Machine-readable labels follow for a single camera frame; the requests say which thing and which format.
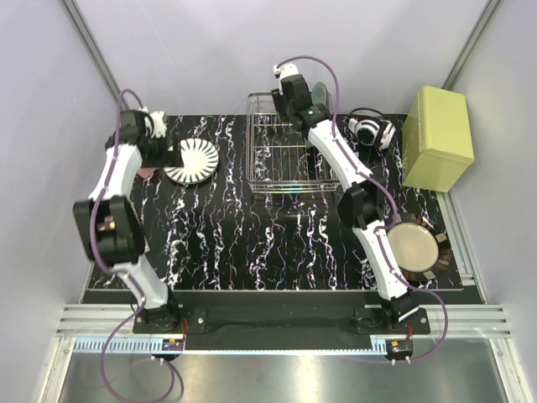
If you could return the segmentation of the white blue striped plate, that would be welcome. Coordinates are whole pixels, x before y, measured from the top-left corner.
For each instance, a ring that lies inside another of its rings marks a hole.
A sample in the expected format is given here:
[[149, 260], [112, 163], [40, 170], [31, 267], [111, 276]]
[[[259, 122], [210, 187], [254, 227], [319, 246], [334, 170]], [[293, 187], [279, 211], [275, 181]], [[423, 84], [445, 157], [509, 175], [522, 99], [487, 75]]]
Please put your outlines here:
[[210, 178], [219, 165], [216, 146], [206, 139], [189, 138], [180, 141], [182, 167], [164, 167], [164, 173], [180, 185], [194, 185]]

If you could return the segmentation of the light blue plate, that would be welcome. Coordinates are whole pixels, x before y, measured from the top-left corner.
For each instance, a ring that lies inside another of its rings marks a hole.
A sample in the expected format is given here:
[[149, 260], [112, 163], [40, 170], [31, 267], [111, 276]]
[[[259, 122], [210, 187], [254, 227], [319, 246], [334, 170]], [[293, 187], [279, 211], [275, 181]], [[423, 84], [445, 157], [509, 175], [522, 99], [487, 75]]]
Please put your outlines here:
[[325, 83], [318, 81], [311, 89], [311, 100], [314, 104], [328, 107], [331, 104], [331, 94]]

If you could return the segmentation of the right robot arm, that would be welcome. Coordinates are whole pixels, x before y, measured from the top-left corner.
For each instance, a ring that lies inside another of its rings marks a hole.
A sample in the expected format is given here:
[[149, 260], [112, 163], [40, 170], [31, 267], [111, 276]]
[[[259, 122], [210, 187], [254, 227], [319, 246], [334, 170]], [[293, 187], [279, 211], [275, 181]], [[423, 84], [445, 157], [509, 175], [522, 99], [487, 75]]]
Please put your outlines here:
[[373, 269], [381, 300], [381, 323], [389, 332], [401, 332], [418, 311], [418, 304], [389, 244], [383, 219], [385, 189], [352, 152], [328, 109], [313, 103], [305, 78], [298, 72], [274, 75], [279, 80], [279, 87], [271, 91], [276, 111], [302, 133], [335, 172], [343, 189], [337, 212], [360, 241]]

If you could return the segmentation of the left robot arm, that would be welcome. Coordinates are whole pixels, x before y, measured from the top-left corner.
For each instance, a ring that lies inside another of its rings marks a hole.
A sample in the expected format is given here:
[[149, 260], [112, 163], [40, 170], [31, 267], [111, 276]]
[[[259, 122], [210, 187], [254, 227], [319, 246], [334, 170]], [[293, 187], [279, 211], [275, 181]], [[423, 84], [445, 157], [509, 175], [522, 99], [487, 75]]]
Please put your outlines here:
[[87, 258], [107, 275], [115, 275], [138, 304], [154, 310], [152, 323], [173, 332], [181, 312], [169, 304], [169, 287], [146, 257], [142, 224], [130, 201], [142, 168], [164, 168], [181, 162], [177, 142], [166, 138], [167, 116], [147, 108], [119, 114], [117, 127], [105, 143], [106, 163], [95, 189], [72, 211]]

